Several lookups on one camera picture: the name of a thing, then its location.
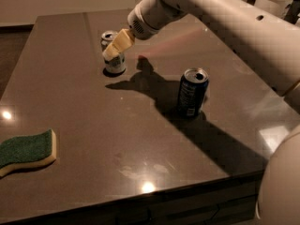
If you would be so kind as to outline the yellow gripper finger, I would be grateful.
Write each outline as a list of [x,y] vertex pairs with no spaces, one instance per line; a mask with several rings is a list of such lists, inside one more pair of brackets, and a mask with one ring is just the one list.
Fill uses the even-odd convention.
[[120,53],[123,53],[135,43],[135,37],[129,29],[120,30],[109,46],[102,52],[103,58],[113,59]]

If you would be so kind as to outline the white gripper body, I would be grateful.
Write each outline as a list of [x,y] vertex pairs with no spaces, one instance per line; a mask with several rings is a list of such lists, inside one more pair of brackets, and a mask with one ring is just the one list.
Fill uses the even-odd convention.
[[185,16],[183,11],[167,5],[163,0],[142,0],[128,14],[130,32],[139,40],[147,40],[167,24]]

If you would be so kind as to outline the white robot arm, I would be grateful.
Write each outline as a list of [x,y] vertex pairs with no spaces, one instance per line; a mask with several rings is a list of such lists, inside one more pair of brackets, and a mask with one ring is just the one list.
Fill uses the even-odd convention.
[[[103,52],[110,61],[168,23],[191,14],[203,22],[277,94],[300,113],[300,28],[241,0],[142,0]],[[265,169],[259,225],[300,225],[300,126],[278,146]]]

